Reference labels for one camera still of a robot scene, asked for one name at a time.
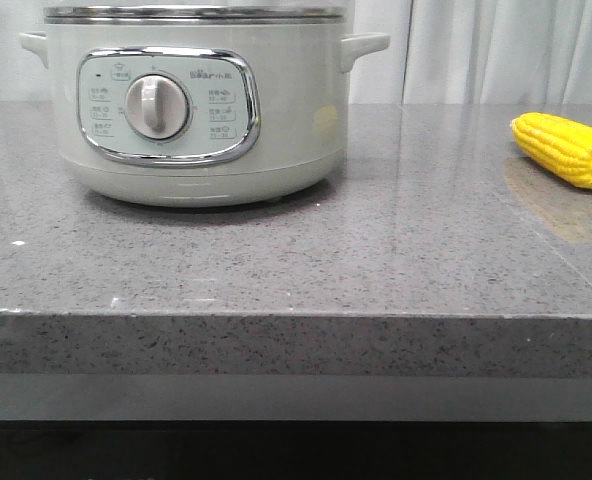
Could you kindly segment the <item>glass pot lid steel rim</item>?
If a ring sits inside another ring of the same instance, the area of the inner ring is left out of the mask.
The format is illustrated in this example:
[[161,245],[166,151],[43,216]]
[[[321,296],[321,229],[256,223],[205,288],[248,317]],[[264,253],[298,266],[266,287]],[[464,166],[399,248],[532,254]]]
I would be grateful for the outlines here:
[[44,22],[53,25],[334,24],[345,17],[346,9],[338,6],[62,5],[43,10]]

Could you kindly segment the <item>pale green electric cooking pot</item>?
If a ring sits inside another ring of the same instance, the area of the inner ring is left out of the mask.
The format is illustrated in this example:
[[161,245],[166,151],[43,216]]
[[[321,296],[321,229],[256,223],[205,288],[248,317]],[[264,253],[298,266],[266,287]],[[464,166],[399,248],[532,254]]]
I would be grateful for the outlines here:
[[45,23],[20,43],[49,71],[59,151],[79,182],[138,204],[211,207],[327,176],[345,155],[353,64],[390,38],[345,21]]

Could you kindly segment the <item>white pleated curtain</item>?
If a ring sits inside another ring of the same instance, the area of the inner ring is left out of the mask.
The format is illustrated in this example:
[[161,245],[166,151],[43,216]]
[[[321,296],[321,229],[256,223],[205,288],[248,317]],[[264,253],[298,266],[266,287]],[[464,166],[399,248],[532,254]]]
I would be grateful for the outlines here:
[[358,60],[354,104],[592,104],[592,1],[0,1],[0,101],[47,100],[19,44],[51,6],[340,6],[390,47]]

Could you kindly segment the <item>yellow corn cob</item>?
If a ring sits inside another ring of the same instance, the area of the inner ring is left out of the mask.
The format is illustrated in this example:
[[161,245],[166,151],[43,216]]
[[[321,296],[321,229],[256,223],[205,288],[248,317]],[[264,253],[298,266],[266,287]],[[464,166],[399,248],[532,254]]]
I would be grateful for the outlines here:
[[563,117],[528,112],[510,123],[520,149],[569,184],[592,190],[592,127]]

